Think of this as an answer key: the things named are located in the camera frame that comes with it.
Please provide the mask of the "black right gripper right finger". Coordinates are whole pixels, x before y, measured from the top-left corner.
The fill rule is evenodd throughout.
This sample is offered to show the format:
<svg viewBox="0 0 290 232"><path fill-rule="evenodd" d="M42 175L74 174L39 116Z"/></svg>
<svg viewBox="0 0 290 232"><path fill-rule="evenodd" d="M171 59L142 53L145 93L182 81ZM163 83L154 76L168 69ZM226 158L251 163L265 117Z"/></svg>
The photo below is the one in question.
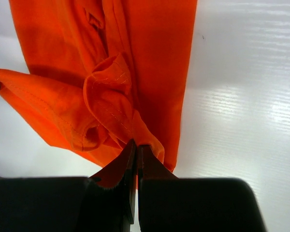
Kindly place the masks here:
<svg viewBox="0 0 290 232"><path fill-rule="evenodd" d="M138 212L143 232L264 232L255 195L238 178L178 178L138 147Z"/></svg>

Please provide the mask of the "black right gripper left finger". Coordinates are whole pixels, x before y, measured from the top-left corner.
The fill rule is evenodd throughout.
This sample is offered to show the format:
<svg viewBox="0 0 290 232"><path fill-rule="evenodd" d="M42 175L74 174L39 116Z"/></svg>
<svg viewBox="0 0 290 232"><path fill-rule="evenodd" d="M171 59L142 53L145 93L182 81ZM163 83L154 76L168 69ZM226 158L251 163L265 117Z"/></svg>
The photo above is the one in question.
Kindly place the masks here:
<svg viewBox="0 0 290 232"><path fill-rule="evenodd" d="M0 232L128 232L136 144L93 176L0 177Z"/></svg>

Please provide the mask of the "orange t-shirt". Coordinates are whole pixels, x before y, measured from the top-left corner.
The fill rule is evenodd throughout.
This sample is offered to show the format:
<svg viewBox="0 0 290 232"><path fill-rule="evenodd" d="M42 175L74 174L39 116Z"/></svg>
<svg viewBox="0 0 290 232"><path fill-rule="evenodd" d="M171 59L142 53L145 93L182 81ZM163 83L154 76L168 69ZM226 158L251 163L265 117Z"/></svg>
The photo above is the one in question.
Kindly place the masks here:
<svg viewBox="0 0 290 232"><path fill-rule="evenodd" d="M170 171L195 0L12 0L29 73L0 69L0 95L51 146L106 166L130 141Z"/></svg>

